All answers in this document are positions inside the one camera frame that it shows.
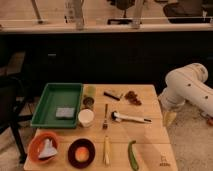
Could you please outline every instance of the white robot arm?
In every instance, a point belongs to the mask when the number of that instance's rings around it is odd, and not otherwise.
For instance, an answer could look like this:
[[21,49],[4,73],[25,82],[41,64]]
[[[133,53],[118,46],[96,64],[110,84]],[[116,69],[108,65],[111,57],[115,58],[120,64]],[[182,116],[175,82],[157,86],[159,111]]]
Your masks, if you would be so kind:
[[162,107],[180,107],[187,99],[213,117],[213,89],[204,84],[207,78],[207,69],[199,63],[170,71],[165,78],[167,87],[159,96]]

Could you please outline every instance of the green tray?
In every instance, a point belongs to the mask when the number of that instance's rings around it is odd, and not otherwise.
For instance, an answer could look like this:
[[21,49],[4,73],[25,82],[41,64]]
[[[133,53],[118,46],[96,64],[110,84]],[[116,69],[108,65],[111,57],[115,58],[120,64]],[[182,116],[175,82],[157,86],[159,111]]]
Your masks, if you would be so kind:
[[[31,126],[37,128],[75,128],[80,110],[81,83],[48,83],[35,109]],[[75,108],[72,119],[56,118],[58,107]]]

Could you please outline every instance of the red bowl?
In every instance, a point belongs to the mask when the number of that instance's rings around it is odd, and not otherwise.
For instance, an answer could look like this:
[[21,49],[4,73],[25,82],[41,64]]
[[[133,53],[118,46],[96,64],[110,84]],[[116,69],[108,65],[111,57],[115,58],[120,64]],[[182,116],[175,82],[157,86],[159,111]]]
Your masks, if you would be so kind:
[[39,163],[39,164],[47,163],[55,157],[55,156],[52,156],[52,157],[47,157],[45,159],[38,158],[40,152],[44,148],[45,139],[52,140],[53,146],[57,149],[58,147],[57,134],[51,131],[42,132],[41,134],[34,137],[28,146],[28,156],[32,162]]

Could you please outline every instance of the wooden table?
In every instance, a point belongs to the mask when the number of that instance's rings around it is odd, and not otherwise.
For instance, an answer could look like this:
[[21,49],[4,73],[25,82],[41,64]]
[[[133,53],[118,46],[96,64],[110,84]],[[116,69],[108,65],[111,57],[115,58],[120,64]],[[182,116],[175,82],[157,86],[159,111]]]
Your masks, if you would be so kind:
[[[152,85],[94,85],[96,96],[94,104],[95,119],[89,128],[80,125],[76,129],[53,129],[59,135],[58,155],[47,164],[38,165],[27,158],[25,170],[79,170],[68,162],[69,146],[78,138],[90,139],[96,149],[94,161],[85,169],[87,171],[131,171],[128,160],[127,147],[131,140],[136,140],[133,151],[141,171],[176,171],[176,161],[170,144],[166,128],[162,125],[162,114],[155,88]],[[103,95],[104,90],[117,90],[126,94],[133,90],[142,101],[141,106],[130,104],[125,98],[116,101]],[[103,130],[104,108],[108,103],[108,129]],[[115,122],[109,113],[119,111],[132,116],[142,116],[152,119],[151,124],[134,122]],[[37,129],[36,134],[46,131]],[[108,135],[111,142],[111,164],[103,163],[103,142]]]

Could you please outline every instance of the white cup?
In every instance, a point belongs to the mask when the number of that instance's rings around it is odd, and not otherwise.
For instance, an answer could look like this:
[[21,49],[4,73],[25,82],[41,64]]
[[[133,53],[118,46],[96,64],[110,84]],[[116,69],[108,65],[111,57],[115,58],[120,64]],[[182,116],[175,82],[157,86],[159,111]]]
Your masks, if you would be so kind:
[[83,127],[89,127],[94,120],[94,112],[90,109],[83,109],[78,114],[78,121]]

